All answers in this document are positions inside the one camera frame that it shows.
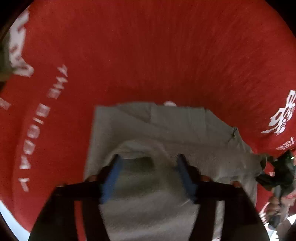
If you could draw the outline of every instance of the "white logo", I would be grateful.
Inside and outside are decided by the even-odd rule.
[[[295,141],[294,141],[295,137],[291,137],[291,139],[287,142],[285,142],[283,145],[280,145],[279,147],[277,147],[277,150],[285,150],[287,148],[289,148],[290,146],[294,145]]]
[[[22,58],[22,49],[25,43],[26,29],[24,24],[29,20],[29,11],[25,10],[10,27],[9,60],[15,68],[14,74],[30,77],[34,69]]]
[[[270,123],[268,126],[272,127],[272,129],[269,129],[267,131],[263,131],[262,133],[269,133],[273,130],[275,130],[275,134],[279,135],[285,130],[285,126],[288,120],[292,118],[293,112],[295,110],[295,98],[296,94],[295,91],[290,90],[290,93],[286,100],[286,106],[285,108],[279,108],[277,113],[270,118]]]

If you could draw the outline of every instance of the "gray fabric bag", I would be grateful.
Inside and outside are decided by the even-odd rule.
[[[216,182],[240,181],[256,202],[254,177],[266,157],[252,154],[237,128],[211,111],[153,103],[96,108],[84,177],[96,175],[114,154],[126,160],[111,200],[100,207],[111,240],[188,239],[197,209],[175,169],[180,153]],[[222,224],[219,202],[214,238]]]

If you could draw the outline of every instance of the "person's hand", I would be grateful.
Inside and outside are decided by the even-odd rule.
[[[280,215],[281,222],[286,218],[289,211],[289,203],[285,197],[281,198],[281,206],[278,198],[272,196],[269,198],[269,203],[264,209],[263,213],[260,213],[261,220],[264,224],[268,223],[268,220],[273,215]]]

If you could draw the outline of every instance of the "white patch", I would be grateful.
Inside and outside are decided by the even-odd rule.
[[[290,93],[286,99],[286,106],[285,108],[279,108],[277,113],[270,118],[270,123],[268,126],[272,127],[272,129],[263,131],[263,134],[272,132],[275,130],[275,134],[279,135],[280,133],[284,132],[285,126],[288,120],[292,118],[293,112],[295,110],[295,99],[296,99],[296,92],[290,90]]]
[[[280,145],[279,147],[276,147],[277,150],[286,150],[288,149],[290,146],[294,145],[295,141],[294,141],[295,137],[291,137],[291,139],[287,142],[285,142],[283,145]]]
[[[57,68],[64,76],[68,77],[68,68],[63,64],[62,67]]]
[[[296,221],[296,214],[288,217],[287,219],[289,220],[290,224],[293,225],[293,223]]]
[[[31,164],[29,163],[27,157],[25,155],[21,155],[21,164],[20,169],[30,169]]]
[[[9,60],[15,68],[14,74],[30,77],[34,69],[22,58],[22,49],[25,43],[26,29],[24,24],[29,20],[29,11],[25,10],[10,27]]]
[[[279,236],[277,235],[277,231],[273,232],[269,239],[270,241],[279,241]]]
[[[163,103],[165,106],[177,106],[174,102],[172,101],[166,101]]]
[[[32,155],[35,150],[35,144],[29,140],[25,140],[23,151],[27,155]]]
[[[10,103],[5,101],[4,99],[0,98],[0,107],[2,107],[4,110],[8,110],[8,108],[11,106]]]
[[[28,192],[29,191],[28,185],[26,184],[28,181],[30,181],[29,178],[19,178],[19,182],[22,185],[22,189],[25,192]]]
[[[40,117],[47,117],[49,111],[50,111],[50,108],[48,106],[40,103],[39,106],[37,107],[36,115]]]

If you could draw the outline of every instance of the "red fabric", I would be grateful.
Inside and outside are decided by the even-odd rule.
[[[296,79],[295,38],[264,0],[36,0],[29,11],[22,57],[35,72],[9,80],[1,98],[12,106],[0,109],[0,198],[28,230],[57,184],[82,180],[96,105],[204,106],[271,155],[295,135],[294,116],[283,133],[261,133]],[[68,82],[48,98],[57,76]],[[50,107],[44,124],[32,119],[40,103]],[[25,139],[36,147],[19,169]]]

